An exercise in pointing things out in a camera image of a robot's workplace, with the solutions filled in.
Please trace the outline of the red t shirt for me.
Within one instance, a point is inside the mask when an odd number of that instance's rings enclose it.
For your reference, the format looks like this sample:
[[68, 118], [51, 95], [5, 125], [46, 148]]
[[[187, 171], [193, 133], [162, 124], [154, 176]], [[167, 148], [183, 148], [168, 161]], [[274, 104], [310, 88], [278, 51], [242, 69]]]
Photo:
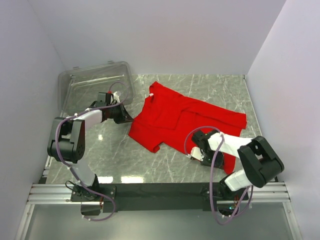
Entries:
[[128, 135], [152, 153], [156, 153], [162, 143], [181, 153], [189, 153], [195, 144], [188, 134], [198, 127], [205, 133], [215, 127], [238, 137], [246, 126], [244, 113], [184, 96], [154, 82]]

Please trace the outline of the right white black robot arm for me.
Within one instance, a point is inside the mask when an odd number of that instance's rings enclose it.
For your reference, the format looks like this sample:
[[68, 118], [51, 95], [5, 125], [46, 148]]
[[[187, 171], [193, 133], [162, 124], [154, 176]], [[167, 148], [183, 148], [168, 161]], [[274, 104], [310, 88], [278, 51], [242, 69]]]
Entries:
[[232, 200], [239, 191], [247, 187], [262, 188], [278, 174], [285, 166], [274, 149], [263, 136], [255, 138], [237, 137], [217, 130], [204, 133], [200, 129], [192, 134], [195, 146], [188, 156], [211, 166], [213, 157], [218, 166], [227, 165], [227, 156], [238, 158], [242, 169], [232, 172], [219, 182], [214, 182], [213, 197], [220, 200]]

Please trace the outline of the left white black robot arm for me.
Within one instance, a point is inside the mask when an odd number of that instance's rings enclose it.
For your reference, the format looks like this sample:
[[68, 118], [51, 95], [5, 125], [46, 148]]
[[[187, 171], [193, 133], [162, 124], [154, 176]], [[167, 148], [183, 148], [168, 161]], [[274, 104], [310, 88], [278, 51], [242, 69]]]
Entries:
[[84, 160], [86, 130], [109, 119], [118, 125], [134, 121], [120, 95], [119, 91], [99, 92], [97, 100], [83, 112], [56, 117], [52, 122], [47, 153], [70, 170], [76, 179], [72, 192], [88, 201], [94, 201], [102, 194], [97, 175]]

